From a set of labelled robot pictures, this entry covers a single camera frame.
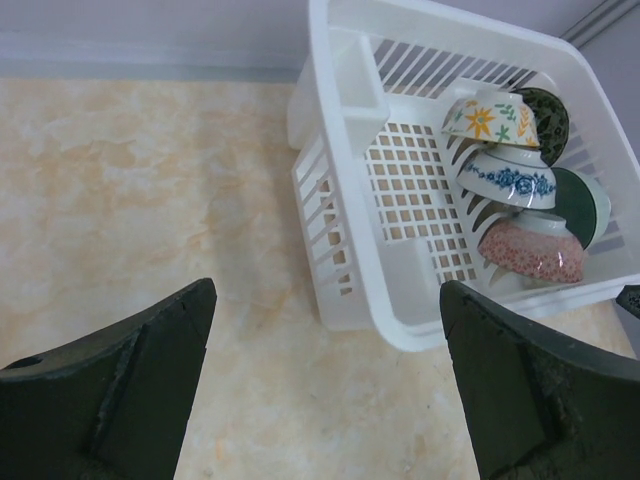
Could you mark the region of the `white plastic dish rack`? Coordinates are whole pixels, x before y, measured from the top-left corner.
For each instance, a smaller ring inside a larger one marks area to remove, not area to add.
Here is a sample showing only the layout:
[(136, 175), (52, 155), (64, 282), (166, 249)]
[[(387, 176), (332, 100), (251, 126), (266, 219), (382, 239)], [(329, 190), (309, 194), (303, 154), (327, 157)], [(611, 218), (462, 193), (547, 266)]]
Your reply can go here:
[[(638, 281), (639, 163), (571, 44), (431, 1), (312, 1), (308, 32), (287, 130), (326, 328), (372, 328), (398, 349), (424, 351), (444, 341), (439, 290), (449, 280), (532, 318), (611, 299)], [(477, 148), (442, 129), (459, 98), (526, 86), (568, 110), (559, 165), (594, 178), (612, 202), (578, 284), (529, 279), (479, 255), (505, 210), (457, 184)]]

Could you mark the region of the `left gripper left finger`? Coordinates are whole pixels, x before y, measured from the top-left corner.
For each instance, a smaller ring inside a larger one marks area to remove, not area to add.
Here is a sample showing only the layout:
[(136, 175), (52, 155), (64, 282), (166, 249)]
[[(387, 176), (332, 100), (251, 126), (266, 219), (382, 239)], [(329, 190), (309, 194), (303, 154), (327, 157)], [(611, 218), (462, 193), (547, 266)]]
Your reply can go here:
[(216, 300), (199, 279), (2, 368), (2, 478), (173, 478)]

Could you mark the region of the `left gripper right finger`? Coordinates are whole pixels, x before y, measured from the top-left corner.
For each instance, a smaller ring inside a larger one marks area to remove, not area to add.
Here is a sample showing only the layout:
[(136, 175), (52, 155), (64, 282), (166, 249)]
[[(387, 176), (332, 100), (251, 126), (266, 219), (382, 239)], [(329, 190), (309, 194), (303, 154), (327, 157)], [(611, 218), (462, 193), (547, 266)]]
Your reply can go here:
[(459, 281), (441, 286), (440, 311), (481, 478), (638, 478), (638, 360)]

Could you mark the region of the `green striped bowl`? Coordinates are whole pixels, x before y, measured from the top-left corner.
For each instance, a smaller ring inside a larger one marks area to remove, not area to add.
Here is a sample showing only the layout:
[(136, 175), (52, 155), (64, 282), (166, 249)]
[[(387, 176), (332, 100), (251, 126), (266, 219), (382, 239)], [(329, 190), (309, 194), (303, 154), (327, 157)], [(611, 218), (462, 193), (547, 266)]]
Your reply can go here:
[(574, 170), (553, 167), (555, 207), (551, 212), (566, 221), (567, 229), (584, 249), (601, 238), (611, 215), (611, 201), (596, 179)]

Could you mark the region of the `black leaf pink bowl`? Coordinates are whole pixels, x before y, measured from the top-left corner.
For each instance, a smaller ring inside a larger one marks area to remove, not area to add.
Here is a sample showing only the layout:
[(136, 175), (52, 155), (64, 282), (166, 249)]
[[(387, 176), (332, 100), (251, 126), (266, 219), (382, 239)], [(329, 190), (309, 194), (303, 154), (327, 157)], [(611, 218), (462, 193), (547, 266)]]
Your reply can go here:
[(533, 111), (542, 160), (553, 166), (568, 143), (570, 118), (559, 97), (536, 87), (515, 90), (524, 103)]

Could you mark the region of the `yellow flower white bowl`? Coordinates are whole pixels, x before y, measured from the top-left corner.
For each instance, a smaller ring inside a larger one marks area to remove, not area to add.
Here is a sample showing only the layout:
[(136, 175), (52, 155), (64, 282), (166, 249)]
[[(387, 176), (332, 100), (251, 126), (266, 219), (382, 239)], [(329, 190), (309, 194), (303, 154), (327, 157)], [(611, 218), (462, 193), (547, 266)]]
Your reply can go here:
[(498, 90), (480, 90), (456, 100), (442, 132), (492, 144), (540, 146), (533, 110), (520, 94)]

